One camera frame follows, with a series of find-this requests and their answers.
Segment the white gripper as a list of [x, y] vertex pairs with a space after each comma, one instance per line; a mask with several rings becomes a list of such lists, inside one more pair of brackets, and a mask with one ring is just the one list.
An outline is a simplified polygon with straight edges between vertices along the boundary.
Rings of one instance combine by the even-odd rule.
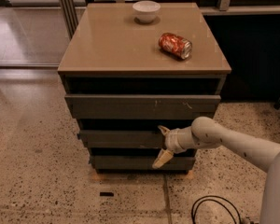
[[159, 130], [165, 137], [164, 144], [167, 149], [161, 149], [158, 157], [152, 164], [153, 169], [159, 169], [168, 161], [170, 161], [174, 154], [185, 152], [186, 149], [181, 146], [180, 138], [186, 134], [186, 129], [169, 130], [167, 127], [159, 125]]

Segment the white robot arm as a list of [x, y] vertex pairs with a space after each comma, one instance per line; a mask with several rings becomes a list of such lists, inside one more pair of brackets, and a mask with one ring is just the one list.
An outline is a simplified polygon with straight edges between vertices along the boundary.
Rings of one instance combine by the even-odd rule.
[[280, 144], [227, 129], [208, 117], [196, 118], [190, 126], [170, 130], [160, 126], [164, 136], [152, 167], [161, 168], [175, 154], [188, 149], [224, 146], [267, 174], [259, 224], [280, 224]]

